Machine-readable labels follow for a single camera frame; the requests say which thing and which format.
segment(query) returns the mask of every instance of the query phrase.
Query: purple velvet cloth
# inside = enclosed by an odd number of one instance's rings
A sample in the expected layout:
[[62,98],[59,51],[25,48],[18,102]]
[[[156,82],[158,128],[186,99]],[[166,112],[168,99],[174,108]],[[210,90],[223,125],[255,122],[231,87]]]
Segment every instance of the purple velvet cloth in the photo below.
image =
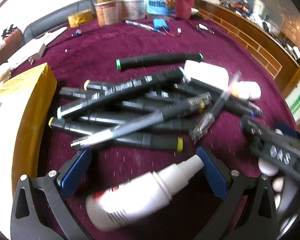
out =
[[[151,25],[146,19],[140,22]],[[195,27],[198,23],[211,28],[215,35],[208,32],[199,33]],[[74,35],[78,28],[68,28],[48,46],[43,58],[34,64],[36,66],[48,62],[58,81],[48,120],[51,116],[56,116],[59,105],[67,102],[58,95],[62,86],[83,88],[87,79],[123,82],[178,66],[155,66],[119,72],[115,64],[117,58],[155,53],[200,52],[205,62],[226,68],[229,77],[240,70],[242,80],[255,81],[260,85],[261,99],[255,102],[264,112],[264,116],[258,118],[260,123],[273,128],[276,122],[282,122],[296,128],[291,112],[269,74],[222,27],[206,19],[171,20],[168,26],[175,34],[177,28],[181,28],[181,37],[164,36],[125,23],[99,27],[96,20],[80,26],[80,36]],[[31,67],[26,62],[13,75]],[[237,169],[247,176],[257,177],[260,174],[257,158],[250,153],[249,143],[240,129],[237,116],[223,111],[208,135],[196,146],[190,142],[188,135],[183,135],[183,138],[182,153],[115,145],[94,151],[92,164],[75,196],[67,200],[74,214],[94,239],[193,239],[221,203],[221,200],[213,195],[201,173],[195,175],[189,185],[174,196],[168,207],[134,225],[113,232],[104,233],[93,226],[85,211],[85,198],[90,193],[112,187],[148,171],[158,171],[172,163],[180,163],[194,155],[198,146],[206,146],[230,169]],[[70,135],[46,126],[40,148],[39,176],[59,169],[75,154],[70,148],[73,139]],[[236,224],[243,204],[244,201],[238,208],[230,229]],[[51,213],[47,214],[52,228],[61,233]]]

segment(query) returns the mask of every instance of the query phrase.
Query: yellow packing tape roll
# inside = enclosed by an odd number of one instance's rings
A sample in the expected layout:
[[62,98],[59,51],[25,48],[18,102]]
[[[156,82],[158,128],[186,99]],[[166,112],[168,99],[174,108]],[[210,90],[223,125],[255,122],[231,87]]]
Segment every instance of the yellow packing tape roll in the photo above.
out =
[[92,10],[85,10],[77,12],[73,15],[68,16],[68,21],[71,28],[78,27],[84,23],[90,22],[93,20]]

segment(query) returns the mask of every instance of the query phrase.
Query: table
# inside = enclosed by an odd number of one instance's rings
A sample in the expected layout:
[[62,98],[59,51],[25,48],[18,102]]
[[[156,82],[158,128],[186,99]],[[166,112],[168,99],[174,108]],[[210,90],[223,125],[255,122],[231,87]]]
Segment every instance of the table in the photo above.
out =
[[[147,19],[140,22],[151,24]],[[199,33],[196,25],[202,23],[215,32]],[[231,37],[222,27],[207,19],[173,20],[168,22],[172,33],[181,28],[181,37],[164,36],[149,32],[125,23],[99,27],[95,21],[79,27],[80,36],[75,36],[77,28],[68,28],[56,38],[39,65],[48,62],[58,81],[48,120],[56,116],[59,105],[66,103],[58,91],[62,86],[83,87],[87,79],[105,82],[123,82],[164,69],[176,68],[178,65],[154,66],[132,69],[123,73],[116,69],[117,58],[155,53],[197,53],[204,56],[204,61],[226,68],[229,76],[240,70],[242,80],[256,81],[261,87],[261,99],[256,101],[264,112],[259,122],[273,128],[276,122],[282,122],[296,128],[291,112],[275,85],[274,81],[241,44]],[[13,75],[17,75],[32,66],[25,62]],[[170,205],[156,214],[126,228],[103,233],[97,230],[85,211],[85,197],[133,179],[148,171],[158,171],[172,164],[180,163],[194,155],[198,146],[206,146],[217,158],[223,160],[230,169],[237,169],[246,176],[257,177],[260,174],[257,158],[249,150],[249,143],[239,126],[239,117],[223,111],[207,136],[194,146],[187,135],[183,135],[182,153],[140,150],[127,147],[110,147],[95,150],[93,160],[75,196],[67,202],[79,221],[94,239],[193,239],[216,211],[221,200],[216,198],[203,174],[196,174],[189,185],[174,196]],[[59,169],[70,159],[75,151],[70,148],[74,137],[46,126],[39,156],[39,176],[44,176],[52,169]],[[244,201],[229,226],[234,228],[239,219]],[[51,226],[61,232],[55,219],[43,204]]]

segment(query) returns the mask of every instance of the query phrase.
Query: silver screw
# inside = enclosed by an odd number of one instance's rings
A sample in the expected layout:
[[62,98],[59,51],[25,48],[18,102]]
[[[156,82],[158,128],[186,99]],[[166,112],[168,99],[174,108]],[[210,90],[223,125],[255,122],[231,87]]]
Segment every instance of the silver screw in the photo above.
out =
[[239,171],[236,171],[236,170],[231,171],[232,176],[238,177],[239,174],[240,174]]
[[23,174],[23,175],[20,176],[20,180],[22,180],[22,181],[24,181],[26,178],[27,178],[26,174]]
[[262,174],[261,174],[261,178],[262,178],[263,180],[267,180],[267,179],[268,179],[268,176],[267,176],[266,174],[262,173]]
[[49,173],[48,173],[49,177],[51,177],[51,178],[54,177],[56,174],[57,174],[56,171],[49,171]]

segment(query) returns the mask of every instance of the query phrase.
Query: small white bottle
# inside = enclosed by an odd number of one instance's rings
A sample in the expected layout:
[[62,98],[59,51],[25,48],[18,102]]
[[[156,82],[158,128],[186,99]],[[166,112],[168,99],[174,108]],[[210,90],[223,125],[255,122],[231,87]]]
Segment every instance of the small white bottle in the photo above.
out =
[[172,196],[202,168],[202,160],[194,155],[180,164],[90,195],[86,199],[88,216],[101,231],[129,225],[167,206]]

